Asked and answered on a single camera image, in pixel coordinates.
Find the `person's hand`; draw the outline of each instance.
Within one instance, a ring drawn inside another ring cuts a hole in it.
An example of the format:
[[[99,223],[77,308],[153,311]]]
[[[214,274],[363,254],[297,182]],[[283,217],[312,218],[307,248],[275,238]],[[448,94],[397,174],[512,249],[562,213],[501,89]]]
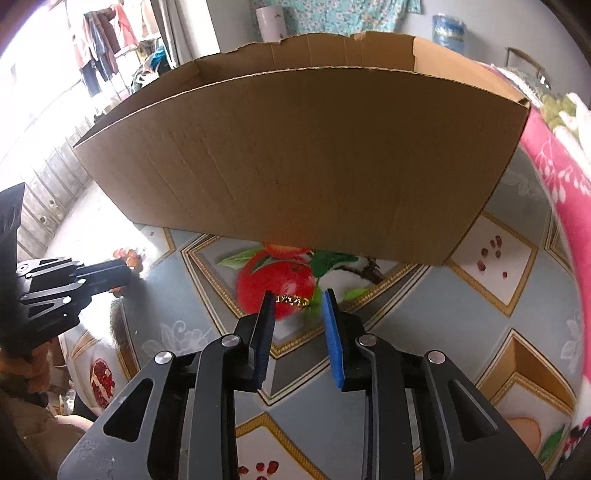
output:
[[[24,377],[28,382],[29,393],[42,393],[49,388],[50,364],[47,358],[49,343],[38,346],[31,352],[31,361],[22,358],[9,358],[0,351],[0,374]]]

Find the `wall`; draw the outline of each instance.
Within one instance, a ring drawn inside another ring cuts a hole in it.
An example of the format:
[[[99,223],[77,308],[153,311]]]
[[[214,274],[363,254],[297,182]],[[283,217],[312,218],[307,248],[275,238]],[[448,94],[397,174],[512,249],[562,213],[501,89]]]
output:
[[[198,59],[220,52],[206,0],[178,0],[178,5],[192,55]]]
[[[256,41],[249,0],[207,0],[221,51],[232,51]]]
[[[553,90],[591,99],[591,67],[574,40],[540,0],[423,0],[423,14],[408,15],[404,33],[431,38],[431,18],[461,18],[469,30],[466,55],[504,65],[505,47],[531,55],[548,71]],[[512,66],[521,66],[517,62]]]

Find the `pomegranate illustration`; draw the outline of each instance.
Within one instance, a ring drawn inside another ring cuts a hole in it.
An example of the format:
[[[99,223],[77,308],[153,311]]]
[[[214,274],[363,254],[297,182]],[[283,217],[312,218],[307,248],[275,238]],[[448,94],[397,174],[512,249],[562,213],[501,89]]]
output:
[[[256,253],[240,271],[237,299],[247,314],[257,313],[265,292],[271,290],[281,298],[275,307],[275,319],[282,320],[310,302],[316,279],[307,264],[294,260],[280,260],[256,269],[268,255],[267,251]]]
[[[256,471],[257,472],[264,472],[266,464],[263,462],[258,462],[256,464]],[[277,470],[279,470],[279,462],[277,460],[271,460],[269,462],[269,467],[267,467],[267,476],[259,475],[257,476],[256,480],[267,480],[267,477],[272,476]],[[240,466],[238,468],[238,473],[240,475],[246,475],[250,470],[245,466]]]
[[[277,260],[302,260],[301,256],[310,251],[309,248],[284,247],[266,242],[262,245],[265,252]]]
[[[92,365],[90,384],[98,405],[107,408],[115,395],[115,382],[109,365],[102,358],[98,358]]]

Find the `cardboard box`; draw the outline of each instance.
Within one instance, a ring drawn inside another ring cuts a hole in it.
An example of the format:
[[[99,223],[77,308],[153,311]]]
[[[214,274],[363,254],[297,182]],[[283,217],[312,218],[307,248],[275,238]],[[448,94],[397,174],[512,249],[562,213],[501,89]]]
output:
[[[441,265],[529,107],[422,38],[308,34],[165,74],[76,152],[134,222]]]

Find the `teal floral fabric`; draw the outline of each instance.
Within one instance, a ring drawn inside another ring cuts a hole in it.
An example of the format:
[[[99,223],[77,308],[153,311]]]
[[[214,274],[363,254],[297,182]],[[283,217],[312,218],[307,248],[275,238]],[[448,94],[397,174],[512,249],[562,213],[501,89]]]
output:
[[[251,0],[254,22],[257,8],[281,5],[290,35],[362,31],[393,32],[407,12],[421,13],[421,0]]]

